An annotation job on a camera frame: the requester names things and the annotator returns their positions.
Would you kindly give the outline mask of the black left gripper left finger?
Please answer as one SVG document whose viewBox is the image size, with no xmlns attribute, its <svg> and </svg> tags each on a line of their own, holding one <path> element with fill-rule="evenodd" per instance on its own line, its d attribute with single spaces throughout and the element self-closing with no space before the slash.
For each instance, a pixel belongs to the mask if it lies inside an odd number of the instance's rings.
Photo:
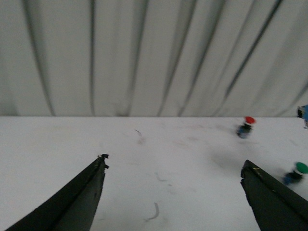
<svg viewBox="0 0 308 231">
<path fill-rule="evenodd" d="M 9 231 L 88 231 L 103 191 L 108 154 L 97 157 L 56 194 Z"/>
</svg>

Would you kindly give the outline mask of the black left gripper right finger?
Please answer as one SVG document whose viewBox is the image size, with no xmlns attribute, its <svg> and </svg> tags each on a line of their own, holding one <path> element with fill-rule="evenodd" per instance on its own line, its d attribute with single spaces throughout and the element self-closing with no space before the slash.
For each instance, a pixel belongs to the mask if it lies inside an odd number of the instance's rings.
<svg viewBox="0 0 308 231">
<path fill-rule="evenodd" d="M 266 171 L 246 160 L 241 185 L 262 231 L 306 231 L 308 202 Z"/>
</svg>

